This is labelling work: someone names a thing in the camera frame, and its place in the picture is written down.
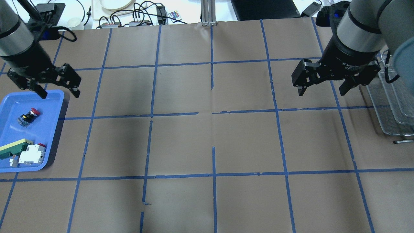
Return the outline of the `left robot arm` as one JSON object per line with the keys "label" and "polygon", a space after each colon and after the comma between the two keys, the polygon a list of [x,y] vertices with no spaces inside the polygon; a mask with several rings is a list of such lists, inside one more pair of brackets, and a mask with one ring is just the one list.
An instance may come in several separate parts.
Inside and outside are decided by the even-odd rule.
{"label": "left robot arm", "polygon": [[33,91],[42,99],[47,97],[47,92],[41,84],[47,83],[67,88],[78,98],[81,77],[67,63],[60,67],[53,65],[50,56],[39,43],[48,31],[54,31],[64,38],[59,31],[71,30],[43,21],[29,1],[20,0],[19,3],[33,18],[33,22],[26,24],[6,1],[0,2],[0,56],[10,66],[7,76],[19,89]]}

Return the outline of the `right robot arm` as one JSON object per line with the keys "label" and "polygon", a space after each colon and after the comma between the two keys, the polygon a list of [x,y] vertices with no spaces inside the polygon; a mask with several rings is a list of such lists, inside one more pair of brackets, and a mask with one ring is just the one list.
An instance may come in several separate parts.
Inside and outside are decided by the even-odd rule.
{"label": "right robot arm", "polygon": [[302,59],[292,73],[299,96],[325,81],[341,81],[340,95],[368,85],[379,72],[377,53],[387,46],[392,66],[413,94],[413,1],[352,0],[329,7],[332,37],[318,62]]}

